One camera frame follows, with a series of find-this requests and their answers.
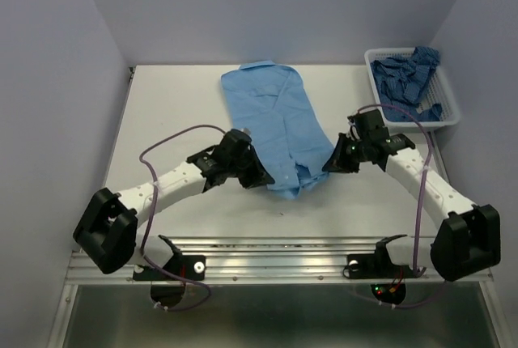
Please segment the light blue long sleeve shirt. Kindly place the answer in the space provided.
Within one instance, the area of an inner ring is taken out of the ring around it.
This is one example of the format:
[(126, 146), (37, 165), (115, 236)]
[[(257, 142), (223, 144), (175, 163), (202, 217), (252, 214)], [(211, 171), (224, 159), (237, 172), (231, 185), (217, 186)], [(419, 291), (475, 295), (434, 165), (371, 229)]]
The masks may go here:
[(221, 76), (233, 127), (247, 129), (266, 171), (268, 190), (296, 199), (326, 180), (333, 144), (319, 124), (299, 73), (272, 61), (240, 66)]

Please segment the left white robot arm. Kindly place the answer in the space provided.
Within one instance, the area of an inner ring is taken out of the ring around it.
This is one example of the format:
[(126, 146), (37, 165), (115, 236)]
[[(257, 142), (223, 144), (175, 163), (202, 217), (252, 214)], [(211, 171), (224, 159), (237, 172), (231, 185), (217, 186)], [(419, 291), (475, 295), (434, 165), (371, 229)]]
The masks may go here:
[(94, 193), (73, 239), (103, 274), (125, 265), (152, 268), (161, 278), (200, 282), (205, 258), (185, 257), (166, 236), (151, 236), (153, 218), (177, 202), (201, 195), (236, 178), (244, 189), (271, 185), (244, 132), (232, 129), (221, 142), (191, 155), (176, 168), (132, 189)]

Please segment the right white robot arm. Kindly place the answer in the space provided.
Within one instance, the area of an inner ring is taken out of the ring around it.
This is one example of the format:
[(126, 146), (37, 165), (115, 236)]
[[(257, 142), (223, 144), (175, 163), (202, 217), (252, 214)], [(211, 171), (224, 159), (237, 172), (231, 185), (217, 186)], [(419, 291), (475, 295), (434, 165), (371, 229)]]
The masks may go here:
[(434, 270), (455, 282), (501, 262), (499, 212), (457, 192), (430, 166), (404, 134), (390, 134), (376, 106), (348, 118), (326, 172), (357, 173), (372, 163), (396, 180), (417, 201), (413, 235), (384, 237), (372, 253), (351, 254), (343, 274), (349, 279), (418, 278)]

